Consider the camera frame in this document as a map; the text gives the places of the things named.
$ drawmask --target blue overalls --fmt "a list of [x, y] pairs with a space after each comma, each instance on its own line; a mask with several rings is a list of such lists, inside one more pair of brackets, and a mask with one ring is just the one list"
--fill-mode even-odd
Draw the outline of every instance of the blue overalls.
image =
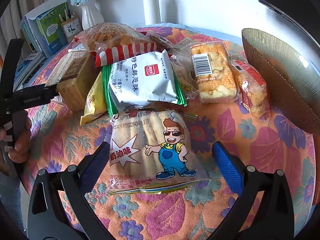
[[168, 143], [160, 149], [159, 151], [159, 161], [164, 168], [164, 171], [168, 174], [175, 175], [174, 169], [181, 175], [185, 171], [188, 171], [186, 164], [179, 160], [179, 154], [176, 151], [176, 144], [173, 145], [173, 149], [167, 149]]

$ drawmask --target hand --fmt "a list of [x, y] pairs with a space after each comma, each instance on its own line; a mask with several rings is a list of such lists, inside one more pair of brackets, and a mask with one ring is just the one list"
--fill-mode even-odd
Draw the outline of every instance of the hand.
[[[27, 118], [25, 128], [17, 139], [14, 149], [9, 152], [9, 157], [15, 163], [23, 163], [29, 159], [29, 149], [30, 149], [30, 137], [32, 123], [30, 118]], [[0, 140], [3, 140], [6, 136], [6, 131], [0, 128]]]
[[153, 146], [151, 146], [151, 145], [146, 145], [145, 147], [146, 147], [146, 150], [145, 150], [144, 153], [145, 153], [147, 156], [149, 156], [149, 155], [151, 154], [151, 152], [152, 152]]
[[178, 158], [183, 163], [186, 163], [188, 161], [181, 153], [178, 154]]

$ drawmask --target black screen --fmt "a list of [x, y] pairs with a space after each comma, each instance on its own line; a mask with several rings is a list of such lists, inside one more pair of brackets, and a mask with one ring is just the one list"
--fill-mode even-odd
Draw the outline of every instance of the black screen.
[[259, 0], [299, 26], [320, 48], [320, 0]]

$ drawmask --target cartoon chef hat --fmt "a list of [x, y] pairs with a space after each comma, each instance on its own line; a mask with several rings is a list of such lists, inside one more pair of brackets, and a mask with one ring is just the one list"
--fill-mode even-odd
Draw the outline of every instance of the cartoon chef hat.
[[184, 123], [181, 115], [179, 115], [177, 112], [171, 112], [171, 116], [173, 117], [172, 121], [180, 124], [183, 129], [187, 128], [186, 124]]

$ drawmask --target starburst label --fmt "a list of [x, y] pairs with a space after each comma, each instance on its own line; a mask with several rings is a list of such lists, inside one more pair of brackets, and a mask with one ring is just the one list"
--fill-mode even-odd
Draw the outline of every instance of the starburst label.
[[139, 149], [132, 147], [136, 137], [137, 135], [131, 138], [121, 147], [119, 147], [116, 142], [111, 139], [112, 149], [110, 149], [110, 166], [120, 162], [122, 168], [124, 168], [126, 162], [139, 163], [131, 157], [132, 154], [135, 154], [139, 151]]

